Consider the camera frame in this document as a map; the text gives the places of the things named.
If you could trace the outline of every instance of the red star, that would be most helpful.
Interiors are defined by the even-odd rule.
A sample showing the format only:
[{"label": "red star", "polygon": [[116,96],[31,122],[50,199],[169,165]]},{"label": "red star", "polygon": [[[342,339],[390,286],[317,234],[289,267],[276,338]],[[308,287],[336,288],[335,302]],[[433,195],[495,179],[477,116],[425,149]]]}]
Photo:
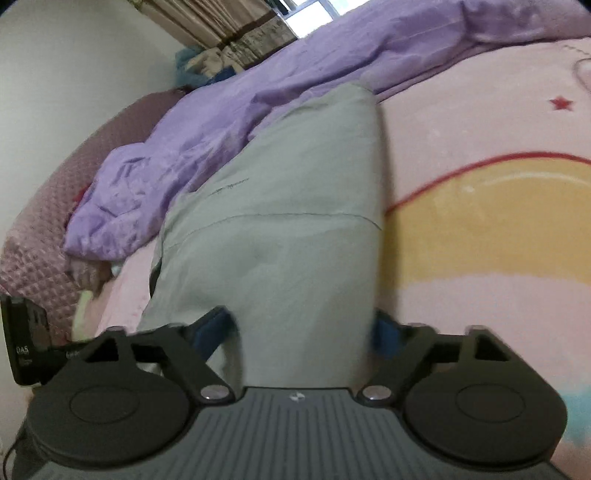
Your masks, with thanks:
[{"label": "red star", "polygon": [[554,100],[551,100],[550,102],[552,102],[554,104],[554,110],[570,110],[571,112],[573,111],[573,109],[571,108],[571,105],[574,102],[572,100],[567,100],[563,96],[558,96]]}]

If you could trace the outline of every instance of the purple blanket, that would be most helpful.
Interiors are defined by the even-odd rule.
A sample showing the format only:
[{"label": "purple blanket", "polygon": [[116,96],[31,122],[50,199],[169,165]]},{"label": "purple blanket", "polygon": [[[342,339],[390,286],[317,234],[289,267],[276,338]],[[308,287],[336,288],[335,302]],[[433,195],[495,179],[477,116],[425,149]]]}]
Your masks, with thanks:
[{"label": "purple blanket", "polygon": [[128,257],[158,233],[180,193],[197,190],[261,128],[341,83],[359,81],[381,100],[486,50],[586,35],[591,15],[575,0],[372,0],[187,95],[146,142],[113,150],[64,248],[95,260]]}]

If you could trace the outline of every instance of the white wall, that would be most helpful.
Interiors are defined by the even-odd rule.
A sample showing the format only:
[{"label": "white wall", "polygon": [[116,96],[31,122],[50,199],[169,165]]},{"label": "white wall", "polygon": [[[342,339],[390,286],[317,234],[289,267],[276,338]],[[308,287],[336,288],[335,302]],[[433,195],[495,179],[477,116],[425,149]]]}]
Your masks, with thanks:
[{"label": "white wall", "polygon": [[[0,240],[49,174],[141,96],[173,86],[182,46],[126,0],[19,0],[0,17]],[[25,413],[0,329],[0,436]]]}]

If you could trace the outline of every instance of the curtain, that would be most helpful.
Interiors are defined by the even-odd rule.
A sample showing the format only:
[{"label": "curtain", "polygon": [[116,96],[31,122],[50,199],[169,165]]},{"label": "curtain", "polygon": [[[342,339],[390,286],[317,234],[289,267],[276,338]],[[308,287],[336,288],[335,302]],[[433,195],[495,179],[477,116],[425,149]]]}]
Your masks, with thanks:
[{"label": "curtain", "polygon": [[265,0],[129,0],[179,42],[248,68],[297,39]]}]

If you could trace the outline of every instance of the pink quilted fabric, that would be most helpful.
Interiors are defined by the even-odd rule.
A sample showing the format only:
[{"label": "pink quilted fabric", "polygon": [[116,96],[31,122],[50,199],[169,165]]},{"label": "pink quilted fabric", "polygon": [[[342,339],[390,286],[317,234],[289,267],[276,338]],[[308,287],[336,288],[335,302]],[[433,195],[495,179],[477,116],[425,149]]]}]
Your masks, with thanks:
[{"label": "pink quilted fabric", "polygon": [[88,138],[39,188],[7,234],[0,257],[0,292],[44,307],[54,344],[70,340],[79,288],[64,273],[64,222],[72,199],[90,183],[114,148],[145,141],[184,93],[152,93],[127,107]]}]

